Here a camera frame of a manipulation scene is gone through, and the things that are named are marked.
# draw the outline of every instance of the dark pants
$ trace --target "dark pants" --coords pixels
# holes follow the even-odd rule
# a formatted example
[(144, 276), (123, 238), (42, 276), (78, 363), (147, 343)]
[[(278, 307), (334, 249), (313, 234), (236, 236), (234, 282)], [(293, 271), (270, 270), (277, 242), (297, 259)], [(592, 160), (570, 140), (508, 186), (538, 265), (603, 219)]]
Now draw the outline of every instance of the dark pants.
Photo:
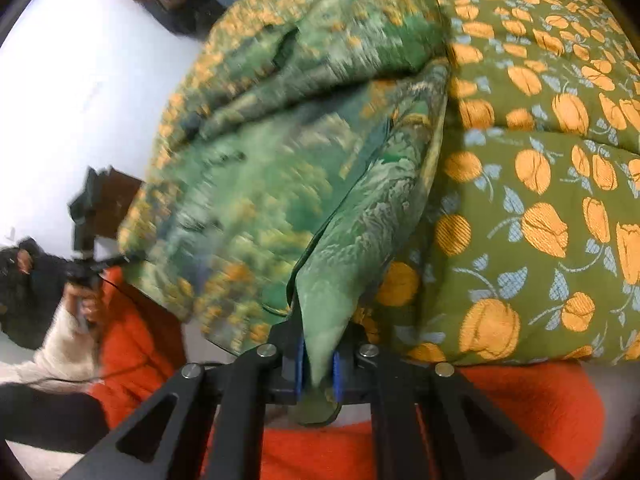
[(0, 385), (0, 437), (28, 446), (86, 453), (109, 433), (100, 402), (87, 394), (50, 394)]

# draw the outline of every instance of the person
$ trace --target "person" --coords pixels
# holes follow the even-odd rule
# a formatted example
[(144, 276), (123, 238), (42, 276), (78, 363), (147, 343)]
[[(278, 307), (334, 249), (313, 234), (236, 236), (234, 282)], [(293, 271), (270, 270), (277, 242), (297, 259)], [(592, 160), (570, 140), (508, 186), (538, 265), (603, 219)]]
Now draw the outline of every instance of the person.
[(124, 283), (120, 269), (99, 290), (67, 283), (33, 360), (0, 366), (1, 436), (86, 453), (185, 362), (180, 322)]
[(66, 281), (66, 261), (33, 238), (0, 251), (0, 323), (18, 346), (42, 345)]

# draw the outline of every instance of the green patterned garment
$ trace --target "green patterned garment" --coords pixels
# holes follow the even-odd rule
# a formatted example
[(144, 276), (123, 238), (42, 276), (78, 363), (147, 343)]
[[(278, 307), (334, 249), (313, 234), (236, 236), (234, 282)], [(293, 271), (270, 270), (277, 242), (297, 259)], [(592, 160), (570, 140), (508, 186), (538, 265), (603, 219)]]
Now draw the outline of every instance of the green patterned garment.
[[(152, 248), (134, 283), (183, 317), (194, 305), (208, 337), (239, 352), (264, 341), (286, 314), (285, 285), (299, 270), (315, 382), (353, 313), (370, 341), (425, 361), (638, 358), (640, 60), (603, 1), (437, 0), (439, 8), (433, 0), (360, 1), (239, 0), (216, 24), (164, 112), (149, 184), (121, 230), (123, 248)], [(323, 22), (321, 8), (340, 23)], [(438, 16), (451, 62), (442, 130), (438, 88), (449, 68), (432, 59), (442, 32), (428, 25)], [(394, 52), (395, 41), (376, 43), (369, 27), (379, 18), (397, 27), (403, 53), (390, 61), (396, 72), (376, 54)], [(302, 25), (313, 20), (324, 25)], [(351, 34), (356, 23), (367, 30)], [(419, 48), (421, 34), (430, 38), (428, 52)], [(336, 65), (320, 62), (319, 79), (307, 86), (297, 74), (315, 70), (320, 58), (290, 48), (302, 36), (300, 45), (320, 53), (372, 53), (373, 72), (357, 63), (327, 70)], [(323, 43), (329, 37), (336, 51)], [(318, 87), (336, 88), (332, 76), (341, 75), (360, 86), (319, 105)], [(295, 115), (312, 106), (322, 112), (311, 122)], [(348, 135), (319, 127), (332, 113)], [(186, 147), (197, 116), (207, 118), (204, 137)], [(311, 124), (314, 135), (345, 140), (330, 141), (340, 146), (335, 151), (306, 152), (270, 122), (285, 116)], [(279, 136), (310, 165), (308, 173), (298, 170), (300, 189), (278, 184), (283, 194), (267, 191), (277, 181), (267, 159), (284, 146)], [(245, 170), (218, 181), (217, 163), (198, 162), (214, 146), (225, 146), (225, 161), (246, 156)], [(278, 164), (282, 158), (289, 167), (285, 152)], [(335, 153), (332, 164), (350, 168), (340, 186), (320, 171), (335, 171)], [(188, 164), (202, 174), (194, 177)], [(241, 180), (244, 191), (219, 202), (208, 187), (214, 180), (216, 189)], [(293, 203), (305, 204), (308, 227)], [(210, 211), (197, 226), (209, 226), (215, 249), (194, 237), (196, 224), (169, 227), (180, 225), (175, 215), (194, 218), (198, 208)], [(214, 216), (224, 228), (219, 235)], [(258, 234), (262, 222), (269, 235)], [(188, 262), (192, 254), (199, 263)]]

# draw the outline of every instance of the green floral bedding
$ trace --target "green floral bedding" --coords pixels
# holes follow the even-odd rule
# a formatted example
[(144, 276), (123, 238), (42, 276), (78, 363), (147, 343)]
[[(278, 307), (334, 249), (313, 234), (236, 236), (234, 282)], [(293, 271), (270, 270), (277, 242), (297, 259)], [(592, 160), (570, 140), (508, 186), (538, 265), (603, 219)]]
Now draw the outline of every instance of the green floral bedding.
[[(172, 139), (183, 134), (190, 96), (215, 86), (246, 38), (302, 19), (319, 1), (239, 0), (216, 24), (164, 112), (150, 184), (122, 227), (123, 248), (156, 236), (148, 206), (156, 171), (176, 157)], [(602, 0), (438, 2), (454, 68), (434, 187), (417, 227), (396, 238), (402, 248), (377, 260), (386, 262), (384, 272), (372, 272), (357, 305), (362, 280), (354, 290), (331, 289), (335, 272), (324, 265), (322, 273), (321, 251), (299, 273), (312, 291), (303, 316), (316, 376), (350, 312), (372, 341), (421, 360), (637, 358), (640, 64), (632, 45)], [(393, 115), (397, 101), (390, 106), (384, 88), (371, 84), (370, 113)], [(324, 244), (328, 233), (318, 239)], [(196, 305), (203, 296), (181, 269), (168, 288), (134, 282), (185, 315), (191, 295)], [(303, 283), (305, 276), (312, 279)], [(267, 303), (257, 303), (251, 308), (264, 311)], [(202, 307), (212, 340), (219, 340), (212, 330), (219, 308), (216, 301)], [(234, 351), (264, 340), (274, 321), (252, 324), (246, 308), (237, 316), (246, 329)]]

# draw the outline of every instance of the white surface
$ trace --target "white surface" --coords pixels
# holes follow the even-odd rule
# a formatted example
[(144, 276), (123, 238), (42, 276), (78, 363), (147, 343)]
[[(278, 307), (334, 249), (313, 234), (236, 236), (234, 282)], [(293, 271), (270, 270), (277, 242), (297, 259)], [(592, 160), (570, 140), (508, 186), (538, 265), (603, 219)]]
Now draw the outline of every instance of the white surface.
[(132, 0), (32, 0), (0, 47), (0, 239), (69, 256), (87, 166), (138, 178), (200, 44)]

